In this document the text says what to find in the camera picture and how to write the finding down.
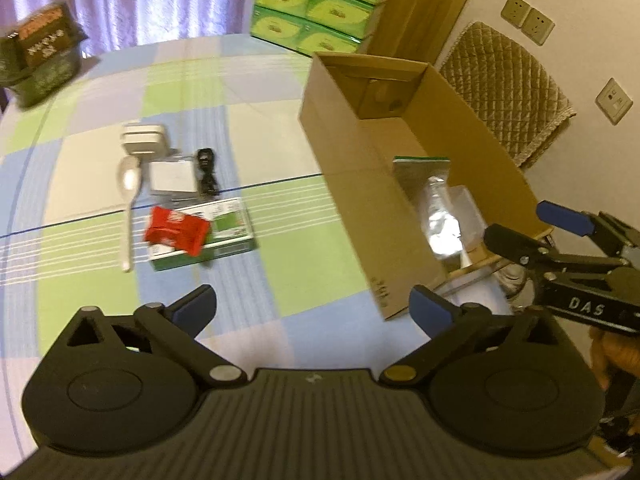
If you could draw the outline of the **person's hand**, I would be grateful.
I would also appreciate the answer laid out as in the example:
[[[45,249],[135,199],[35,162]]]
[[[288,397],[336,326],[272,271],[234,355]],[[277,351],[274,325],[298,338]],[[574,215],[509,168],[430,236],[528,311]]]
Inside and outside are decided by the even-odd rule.
[[[591,369],[603,390],[608,390],[619,370],[634,376],[638,374],[639,350],[634,338],[597,327],[590,328],[589,337]]]

